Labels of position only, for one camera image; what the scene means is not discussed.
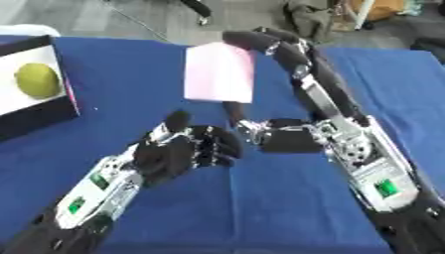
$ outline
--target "pink paper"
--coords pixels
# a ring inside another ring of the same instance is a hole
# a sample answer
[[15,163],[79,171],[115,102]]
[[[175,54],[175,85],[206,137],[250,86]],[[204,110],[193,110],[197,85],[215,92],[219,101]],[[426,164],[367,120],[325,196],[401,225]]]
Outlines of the pink paper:
[[251,103],[253,55],[224,43],[187,49],[185,98]]

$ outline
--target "robotic hand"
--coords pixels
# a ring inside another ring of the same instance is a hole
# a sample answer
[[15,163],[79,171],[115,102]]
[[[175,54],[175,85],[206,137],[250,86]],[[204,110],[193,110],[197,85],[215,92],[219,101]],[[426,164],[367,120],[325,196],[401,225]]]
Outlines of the robotic hand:
[[310,121],[248,120],[224,102],[231,126],[263,152],[324,151],[342,169],[353,197],[394,253],[445,253],[445,203],[391,141],[364,115],[345,83],[304,40],[265,28],[224,32],[223,40],[271,56],[289,73]]
[[48,206],[1,254],[93,252],[143,187],[206,166],[230,167],[240,157],[234,136],[214,126],[189,126],[184,111],[130,145],[101,159],[63,198]]

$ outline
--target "lemon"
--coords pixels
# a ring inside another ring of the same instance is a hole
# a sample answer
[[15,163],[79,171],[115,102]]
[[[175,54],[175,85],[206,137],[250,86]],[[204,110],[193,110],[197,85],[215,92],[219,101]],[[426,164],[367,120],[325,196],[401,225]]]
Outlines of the lemon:
[[56,72],[44,63],[27,63],[15,74],[20,90],[35,99],[46,99],[61,92]]

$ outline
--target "blue tablecloth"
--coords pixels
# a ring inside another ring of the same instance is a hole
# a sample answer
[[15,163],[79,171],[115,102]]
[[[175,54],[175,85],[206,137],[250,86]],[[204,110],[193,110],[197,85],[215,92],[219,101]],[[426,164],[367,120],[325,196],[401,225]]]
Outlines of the blue tablecloth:
[[[185,47],[79,38],[57,39],[57,47],[81,117],[0,144],[1,241],[170,111],[226,126],[219,104],[183,99]],[[421,52],[325,52],[357,100],[445,190],[443,67]],[[306,117],[285,73],[265,57],[256,60],[248,111],[256,120]],[[230,170],[202,169],[144,191],[98,253],[389,251],[323,155],[263,155],[246,146]]]

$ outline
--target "wire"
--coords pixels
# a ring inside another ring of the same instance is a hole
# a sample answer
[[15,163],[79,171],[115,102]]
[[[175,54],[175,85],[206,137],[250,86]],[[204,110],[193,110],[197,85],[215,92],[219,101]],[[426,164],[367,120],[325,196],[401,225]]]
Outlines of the wire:
[[107,1],[107,0],[99,0],[99,1],[102,2],[104,5],[108,6],[111,10],[113,10],[113,11],[119,13],[120,15],[124,16],[125,18],[129,19],[133,23],[142,26],[145,30],[151,32],[153,35],[155,35],[157,38],[161,39],[162,41],[164,41],[166,43],[172,43],[171,41],[169,41],[167,39],[167,37],[165,35],[162,35],[162,34],[156,32],[155,30],[150,28],[147,24],[145,24],[144,22],[134,18],[133,16],[124,13],[122,10],[118,9],[117,7],[115,7],[109,1]]

